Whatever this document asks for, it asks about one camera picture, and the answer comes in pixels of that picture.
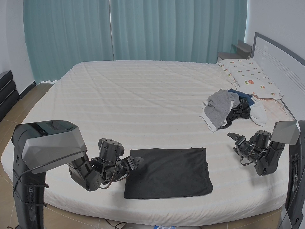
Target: wall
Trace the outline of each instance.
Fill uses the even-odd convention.
[[[247,44],[256,31],[305,59],[305,0],[248,0]]]
[[[33,81],[23,26],[23,0],[0,0],[0,71],[11,70],[21,94]]]

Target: white fitted sheet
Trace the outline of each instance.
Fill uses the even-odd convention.
[[[67,165],[47,172],[44,200],[74,213],[129,223],[195,226],[241,219],[280,208],[288,187],[288,147],[274,174],[259,177],[253,165],[241,166],[233,151],[236,132],[249,139],[259,129],[292,120],[275,100],[263,100],[265,127],[237,119],[212,133],[199,115],[202,102],[234,88],[217,64],[166,61],[104,61],[77,64],[33,107],[24,123],[51,119],[79,126],[89,158],[98,156],[98,140],[111,138],[125,148],[207,149],[211,194],[152,200],[124,199],[125,181],[88,192],[69,175]],[[13,144],[2,154],[12,179]]]

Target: bed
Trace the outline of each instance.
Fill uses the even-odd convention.
[[[261,47],[259,40],[256,43],[255,50]],[[255,52],[254,59],[257,56],[261,63],[264,57],[258,55]],[[199,115],[202,102],[221,88],[234,85],[217,64],[103,61],[75,65],[40,99],[24,123],[63,119],[78,125],[90,158],[98,155],[97,143],[104,137],[122,143],[123,158],[131,149],[205,147],[213,191],[200,197],[124,199],[125,181],[88,192],[70,178],[64,165],[47,172],[45,202],[87,216],[165,226],[209,225],[280,208],[288,187],[288,148],[277,171],[259,177],[253,166],[240,165],[232,149],[234,141],[226,134],[240,133],[249,139],[257,130],[272,132],[276,121],[293,117],[281,101],[262,100],[268,116],[264,128],[237,119],[229,128],[212,133]],[[11,142],[1,161],[12,179]]]

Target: floral pillow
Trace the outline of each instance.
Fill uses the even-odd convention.
[[[254,59],[224,59],[217,64],[233,78],[238,91],[259,98],[281,99],[282,93]]]

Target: white headboard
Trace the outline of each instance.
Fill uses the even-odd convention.
[[[255,33],[252,58],[282,94],[296,120],[305,120],[305,60],[283,45]]]

